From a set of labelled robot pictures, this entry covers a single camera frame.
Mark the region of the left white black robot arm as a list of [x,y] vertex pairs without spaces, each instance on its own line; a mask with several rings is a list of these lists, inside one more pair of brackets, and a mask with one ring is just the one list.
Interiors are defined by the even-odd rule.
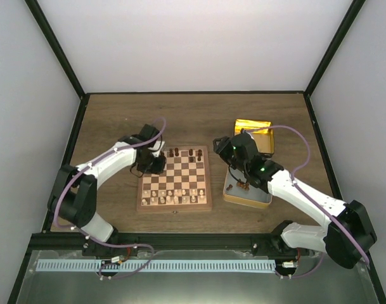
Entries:
[[121,137],[92,160],[74,167],[61,166],[48,200],[54,225],[59,226],[59,218],[66,220],[70,228],[96,241],[104,255],[114,255],[120,241],[113,236],[114,226],[96,211],[98,189],[124,168],[136,168],[143,175],[161,174],[166,163],[164,130],[165,126],[157,129],[146,124],[138,134]]

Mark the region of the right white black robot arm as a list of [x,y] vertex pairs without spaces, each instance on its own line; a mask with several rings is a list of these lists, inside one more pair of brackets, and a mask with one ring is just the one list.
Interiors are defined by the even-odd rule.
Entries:
[[249,132],[216,138],[213,150],[230,169],[243,175],[240,185],[283,199],[317,223],[289,222],[271,240],[275,253],[286,255],[293,248],[304,248],[326,253],[346,269],[358,262],[370,265],[368,252],[377,236],[362,203],[346,203],[298,180],[294,172],[260,153]]

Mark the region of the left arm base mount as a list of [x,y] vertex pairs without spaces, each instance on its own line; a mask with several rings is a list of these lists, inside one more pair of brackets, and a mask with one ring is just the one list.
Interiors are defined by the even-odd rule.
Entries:
[[118,244],[118,241],[120,241],[118,234],[114,234],[107,242],[86,236],[82,254],[86,257],[111,258],[119,255],[134,257],[138,253],[137,247],[125,248],[122,244]]

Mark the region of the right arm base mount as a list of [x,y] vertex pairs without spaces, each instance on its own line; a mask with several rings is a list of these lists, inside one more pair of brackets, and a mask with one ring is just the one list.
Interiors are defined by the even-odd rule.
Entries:
[[298,253],[308,254],[308,250],[289,247],[280,235],[265,233],[256,234],[250,238],[253,255],[267,256],[269,258],[293,258]]

